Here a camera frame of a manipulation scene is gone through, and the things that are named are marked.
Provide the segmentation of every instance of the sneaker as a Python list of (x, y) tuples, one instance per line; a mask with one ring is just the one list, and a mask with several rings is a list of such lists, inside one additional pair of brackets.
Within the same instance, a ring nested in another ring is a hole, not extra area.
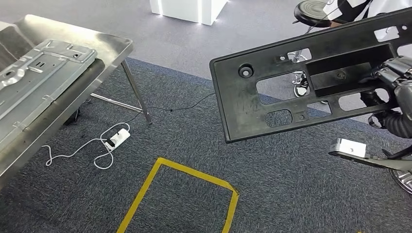
[(293, 88), (293, 93), (296, 97), (305, 96), (308, 93), (309, 83), (304, 74), (302, 74), (302, 81), (299, 84), (296, 84)]

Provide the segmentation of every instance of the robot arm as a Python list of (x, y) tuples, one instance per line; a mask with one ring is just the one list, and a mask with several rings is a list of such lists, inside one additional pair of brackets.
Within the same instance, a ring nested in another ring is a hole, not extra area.
[[(412, 138), (412, 59), (405, 56), (389, 59), (373, 70), (366, 79), (380, 79), (389, 85), (394, 90), (396, 101), (402, 110), (402, 114), (392, 110), (375, 114), (382, 127), (398, 137)], [(367, 106), (380, 104), (382, 101), (376, 92), (362, 93), (361, 99)], [(412, 146), (395, 154), (382, 151), (385, 158), (366, 154), (366, 145), (363, 143), (339, 138), (331, 146), (329, 154), (375, 167), (412, 170), (412, 161), (402, 160), (412, 154)]]

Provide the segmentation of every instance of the stamped metal panel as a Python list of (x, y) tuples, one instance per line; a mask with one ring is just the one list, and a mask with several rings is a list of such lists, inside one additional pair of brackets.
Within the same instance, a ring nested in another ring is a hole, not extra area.
[(94, 61), (94, 49), (48, 39), (0, 72), (0, 149)]

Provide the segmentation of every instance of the rectangular cutout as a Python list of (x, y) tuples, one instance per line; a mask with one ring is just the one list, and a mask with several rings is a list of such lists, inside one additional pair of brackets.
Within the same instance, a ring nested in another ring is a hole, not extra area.
[(330, 107), (327, 101), (311, 103), (307, 105), (306, 120), (316, 119), (320, 117), (330, 116)]
[(289, 125), (292, 123), (292, 114), (284, 109), (276, 112), (270, 112), (265, 117), (266, 124), (271, 127), (279, 127), (282, 125)]
[(389, 58), (389, 45), (381, 45), (309, 62), (307, 68), (316, 96), (322, 97), (362, 87), (361, 76)]
[(396, 26), (376, 30), (374, 31), (374, 33), (376, 40), (378, 40), (378, 42), (385, 42), (399, 38), (399, 31)]
[(407, 56), (412, 58), (412, 44), (400, 46), (397, 53), (399, 56)]
[(293, 93), (294, 85), (292, 81), (296, 77), (302, 76), (303, 71), (284, 74), (268, 79), (260, 80), (256, 84), (257, 93), (262, 104), (272, 104), (281, 100), (291, 100), (296, 98)]
[[(389, 101), (389, 94), (385, 89), (376, 89), (378, 96), (387, 103)], [(344, 111), (352, 111), (355, 109), (365, 108), (365, 103), (361, 100), (361, 94), (355, 93), (352, 95), (342, 96), (339, 98), (339, 106)]]
[(297, 50), (293, 52), (288, 52), (288, 59), (293, 63), (299, 63), (303, 61), (308, 61), (312, 59), (312, 53), (308, 48)]

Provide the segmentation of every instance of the power strip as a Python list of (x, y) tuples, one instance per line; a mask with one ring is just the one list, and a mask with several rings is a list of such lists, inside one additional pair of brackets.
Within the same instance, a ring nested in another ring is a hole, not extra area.
[[(127, 125), (127, 130), (126, 130), (126, 129), (121, 129), (119, 132), (117, 132), (115, 135), (113, 135), (110, 139), (103, 139), (103, 135), (104, 135), (105, 133), (107, 133), (107, 132), (108, 132), (109, 130), (111, 130), (112, 128), (114, 128), (114, 127), (116, 127), (116, 126), (118, 126), (118, 125), (122, 125), (122, 124)], [(79, 150), (81, 150), (83, 147), (85, 147), (86, 145), (88, 145), (90, 142), (99, 140), (99, 141), (101, 141), (101, 143), (102, 143), (102, 144), (104, 145), (104, 147), (106, 148), (107, 153), (97, 156), (97, 157), (94, 159), (93, 163), (94, 163), (94, 166), (96, 166), (96, 167), (99, 168), (99, 169), (103, 169), (103, 170), (104, 170), (104, 169), (108, 169), (109, 167), (112, 166), (113, 161), (114, 161), (112, 151), (114, 151), (114, 150), (115, 150), (117, 147), (119, 147), (127, 138), (130, 137), (129, 131), (130, 131), (130, 125), (129, 125), (129, 124), (124, 123), (124, 122), (117, 123), (117, 124), (113, 125), (112, 127), (110, 127), (108, 130), (104, 131), (104, 132), (100, 135), (99, 138), (93, 138), (93, 139), (91, 139), (90, 141), (84, 143), (81, 147), (79, 147), (79, 148), (78, 148), (73, 154), (71, 154), (71, 155), (63, 155), (63, 154), (61, 154), (61, 155), (57, 155), (57, 156), (55, 156), (55, 157), (52, 157), (52, 149), (51, 149), (51, 147), (50, 147), (49, 145), (44, 145), (44, 146), (42, 146), (42, 147), (47, 147), (47, 148), (49, 148), (49, 156), (50, 156), (50, 159), (46, 162), (46, 166), (50, 166), (50, 165), (52, 164), (52, 162), (53, 162), (53, 159), (55, 159), (55, 158), (58, 158), (58, 157), (70, 158), (70, 157), (74, 156), (74, 155), (75, 155)], [(96, 164), (96, 160), (97, 160), (97, 159), (102, 158), (102, 157), (104, 157), (104, 156), (106, 156), (106, 155), (109, 155), (109, 154), (110, 154), (110, 156), (111, 156), (111, 158), (112, 158), (112, 161), (111, 161), (111, 163), (110, 163), (109, 166), (101, 167), (101, 166), (99, 166), (99, 165)]]

